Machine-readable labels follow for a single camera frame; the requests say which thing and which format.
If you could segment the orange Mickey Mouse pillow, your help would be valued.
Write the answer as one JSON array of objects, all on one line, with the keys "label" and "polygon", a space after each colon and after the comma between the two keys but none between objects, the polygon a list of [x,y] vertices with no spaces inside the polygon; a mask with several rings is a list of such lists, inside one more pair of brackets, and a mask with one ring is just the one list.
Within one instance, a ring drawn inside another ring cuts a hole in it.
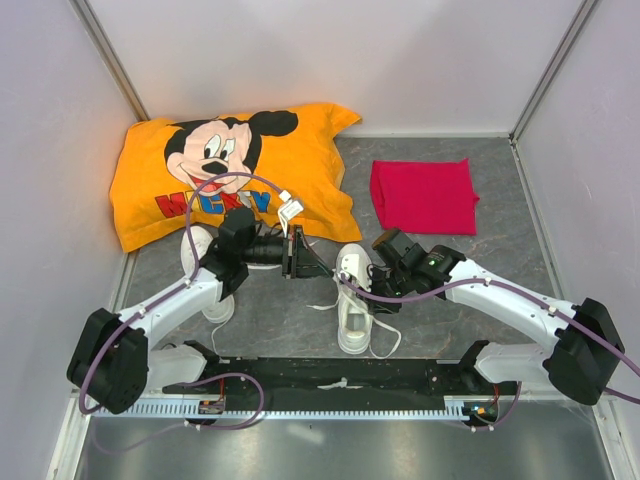
[{"label": "orange Mickey Mouse pillow", "polygon": [[178,122],[140,122],[125,137],[110,189],[122,249],[137,250],[184,227],[211,226],[237,207],[278,223],[278,192],[304,211],[294,224],[339,243],[362,235],[342,191],[345,166],[334,138],[359,122],[332,103]]}]

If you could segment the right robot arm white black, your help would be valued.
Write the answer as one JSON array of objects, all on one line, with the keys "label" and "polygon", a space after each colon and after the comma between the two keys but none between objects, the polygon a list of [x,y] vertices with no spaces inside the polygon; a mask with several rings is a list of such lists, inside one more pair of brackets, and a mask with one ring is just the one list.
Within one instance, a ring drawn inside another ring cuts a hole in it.
[{"label": "right robot arm white black", "polygon": [[579,304],[552,298],[499,277],[443,245],[425,250],[399,229],[372,245],[383,264],[374,270],[370,304],[397,312],[411,294],[432,294],[478,310],[528,338],[500,345],[478,341],[458,368],[467,392],[491,384],[549,384],[583,405],[598,403],[621,361],[624,346],[608,309],[587,298]]}]

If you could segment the white sneaker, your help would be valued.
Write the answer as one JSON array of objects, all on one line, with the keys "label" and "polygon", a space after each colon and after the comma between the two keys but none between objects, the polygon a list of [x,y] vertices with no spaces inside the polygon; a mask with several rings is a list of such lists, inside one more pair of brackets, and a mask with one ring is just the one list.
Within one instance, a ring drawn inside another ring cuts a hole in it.
[{"label": "white sneaker", "polygon": [[[195,272],[195,259],[202,259],[213,240],[212,234],[200,226],[191,226],[185,231],[181,240],[180,260],[186,276],[191,276]],[[234,311],[235,299],[232,294],[202,310],[204,317],[215,325],[211,333],[212,351],[215,354],[218,354],[215,334],[231,320]]]},{"label": "white sneaker", "polygon": [[[376,359],[386,359],[398,349],[402,340],[401,332],[376,319],[370,312],[367,303],[342,282],[342,276],[345,275],[350,284],[370,293],[371,273],[372,261],[367,252],[355,243],[345,245],[338,253],[336,266],[333,270],[333,280],[337,285],[337,299],[330,305],[307,305],[307,308],[317,311],[336,308],[337,341],[344,353],[360,355],[369,351]],[[395,343],[390,351],[384,355],[377,355],[371,347],[371,333],[374,325],[396,335]]]}]

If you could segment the red folded cloth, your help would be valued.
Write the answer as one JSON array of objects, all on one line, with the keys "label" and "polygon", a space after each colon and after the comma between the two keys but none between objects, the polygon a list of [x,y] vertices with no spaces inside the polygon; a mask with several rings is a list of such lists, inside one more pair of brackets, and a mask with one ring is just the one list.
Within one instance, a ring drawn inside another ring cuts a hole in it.
[{"label": "red folded cloth", "polygon": [[458,162],[372,164],[372,203],[381,227],[422,235],[477,234],[476,194],[467,158]]}]

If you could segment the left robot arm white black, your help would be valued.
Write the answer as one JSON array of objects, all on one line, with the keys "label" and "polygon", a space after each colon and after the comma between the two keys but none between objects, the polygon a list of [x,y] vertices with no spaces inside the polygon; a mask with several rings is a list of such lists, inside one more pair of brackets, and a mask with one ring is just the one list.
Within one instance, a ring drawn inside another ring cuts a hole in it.
[{"label": "left robot arm white black", "polygon": [[151,298],[112,313],[91,313],[67,368],[66,377],[113,414],[131,407],[149,390],[187,383],[208,393],[219,382],[218,367],[202,348],[157,344],[198,312],[222,320],[233,314],[232,296],[249,267],[278,265],[284,277],[332,277],[308,245],[301,226],[282,235],[262,235],[254,214],[236,208],[224,217],[198,267]]}]

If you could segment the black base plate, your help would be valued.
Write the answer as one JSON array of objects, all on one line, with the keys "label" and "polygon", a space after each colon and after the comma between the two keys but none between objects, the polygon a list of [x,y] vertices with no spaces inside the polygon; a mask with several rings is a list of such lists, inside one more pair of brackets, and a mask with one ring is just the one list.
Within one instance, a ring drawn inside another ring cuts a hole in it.
[{"label": "black base plate", "polygon": [[265,406],[303,409],[442,406],[446,396],[493,398],[516,393],[517,384],[493,386],[467,365],[427,359],[213,357],[202,379],[248,374],[262,386]]}]

